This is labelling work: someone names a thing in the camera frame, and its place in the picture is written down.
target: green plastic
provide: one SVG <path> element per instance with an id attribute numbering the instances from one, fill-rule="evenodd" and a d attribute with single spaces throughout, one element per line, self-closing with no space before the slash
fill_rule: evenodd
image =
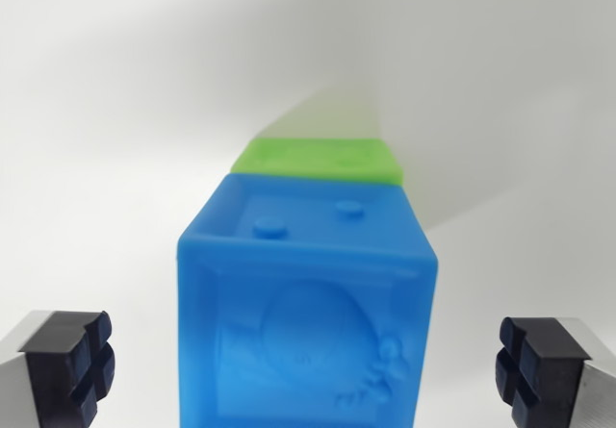
<path id="1" fill-rule="evenodd" d="M 381 139 L 257 138 L 234 173 L 402 184 L 402 168 Z"/>

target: blue plastic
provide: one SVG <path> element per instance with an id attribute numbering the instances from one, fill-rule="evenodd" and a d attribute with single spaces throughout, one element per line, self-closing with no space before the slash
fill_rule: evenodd
<path id="1" fill-rule="evenodd" d="M 180 238 L 182 428 L 410 428 L 437 261 L 398 186 L 228 175 Z"/>

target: white background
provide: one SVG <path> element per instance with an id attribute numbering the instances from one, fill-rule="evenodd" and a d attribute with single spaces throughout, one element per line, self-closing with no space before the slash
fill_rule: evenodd
<path id="1" fill-rule="evenodd" d="M 98 428 L 176 427 L 175 243 L 246 143 L 372 76 L 439 256 L 417 428 L 511 427 L 506 315 L 616 349 L 616 0 L 0 0 L 0 335 L 106 310 Z"/>

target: cube face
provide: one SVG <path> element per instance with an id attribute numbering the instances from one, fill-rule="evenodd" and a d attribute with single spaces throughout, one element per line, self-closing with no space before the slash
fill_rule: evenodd
<path id="1" fill-rule="evenodd" d="M 183 428 L 412 425 L 436 259 L 401 189 L 230 175 L 178 261 Z"/>

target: stacked blocks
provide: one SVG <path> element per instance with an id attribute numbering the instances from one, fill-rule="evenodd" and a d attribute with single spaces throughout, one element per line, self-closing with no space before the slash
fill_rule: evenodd
<path id="1" fill-rule="evenodd" d="M 180 238 L 182 428 L 410 428 L 437 261 L 398 165 L 256 141 Z"/>

